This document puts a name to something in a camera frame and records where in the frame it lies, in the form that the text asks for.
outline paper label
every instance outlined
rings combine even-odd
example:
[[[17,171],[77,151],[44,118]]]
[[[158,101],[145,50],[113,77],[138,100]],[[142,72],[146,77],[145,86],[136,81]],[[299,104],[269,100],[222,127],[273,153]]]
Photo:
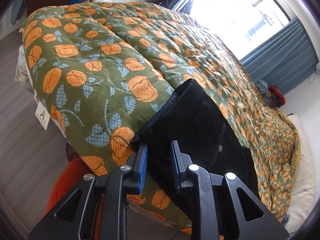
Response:
[[[43,128],[47,130],[48,124],[50,121],[50,114],[48,113],[47,109],[42,105],[36,91],[35,91],[35,100],[38,104],[35,115],[39,119]]]

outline white cushion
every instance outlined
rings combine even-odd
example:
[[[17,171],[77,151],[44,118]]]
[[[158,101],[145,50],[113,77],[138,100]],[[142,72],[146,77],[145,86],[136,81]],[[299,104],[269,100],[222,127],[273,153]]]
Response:
[[[315,204],[316,174],[309,141],[298,117],[290,115],[288,118],[298,130],[301,152],[292,184],[291,204],[287,212],[291,217],[285,226],[288,232],[292,233],[298,230]]]

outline white tag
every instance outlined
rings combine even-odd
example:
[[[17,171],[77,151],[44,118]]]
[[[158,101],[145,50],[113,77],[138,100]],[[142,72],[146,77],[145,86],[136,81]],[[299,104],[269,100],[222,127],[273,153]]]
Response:
[[[45,130],[47,130],[47,127],[48,127],[48,124],[50,121],[50,115],[49,115],[47,109],[41,104],[41,102],[38,103],[38,107],[37,107],[35,115],[36,115],[36,117],[38,117],[43,128]]]

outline metal screw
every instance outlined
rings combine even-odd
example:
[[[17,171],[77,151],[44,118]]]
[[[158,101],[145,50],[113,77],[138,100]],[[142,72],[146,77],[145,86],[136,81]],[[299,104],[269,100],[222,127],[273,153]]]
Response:
[[[236,175],[232,172],[228,172],[226,174],[226,177],[227,177],[227,179],[234,180],[236,178]]]
[[[121,171],[128,171],[128,170],[131,169],[131,167],[130,167],[129,165],[125,164],[125,165],[122,165],[122,166],[120,167],[120,169],[121,169]]]
[[[90,173],[88,173],[88,174],[86,174],[86,175],[83,176],[83,179],[84,179],[84,180],[91,180],[92,178],[93,178],[93,175],[90,174]]]
[[[199,166],[196,165],[196,164],[190,164],[190,165],[188,166],[188,168],[189,168],[189,170],[191,170],[191,171],[197,171],[197,170],[199,170]]]

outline white mattress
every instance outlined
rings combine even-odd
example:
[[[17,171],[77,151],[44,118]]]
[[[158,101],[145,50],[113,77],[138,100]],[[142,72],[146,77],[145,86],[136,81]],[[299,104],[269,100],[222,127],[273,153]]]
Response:
[[[28,91],[34,93],[32,83],[30,82],[28,75],[29,72],[27,62],[24,55],[23,47],[21,46],[19,49],[16,80],[20,81]],[[290,218],[288,223],[285,225],[285,228],[288,230],[288,232],[292,233],[301,226],[315,204],[316,175],[315,167],[313,164],[313,156],[305,131],[303,130],[303,127],[296,115],[290,115],[288,118],[298,129],[301,145],[300,162],[297,167],[294,183],[292,185],[291,204],[287,212],[287,217]],[[52,120],[62,131],[59,123],[54,119]]]
[[[305,221],[316,202],[316,174],[313,156],[306,133],[296,115],[288,118],[298,129],[301,156],[292,185],[291,204],[287,214],[290,219],[285,226],[289,233],[293,233]]]

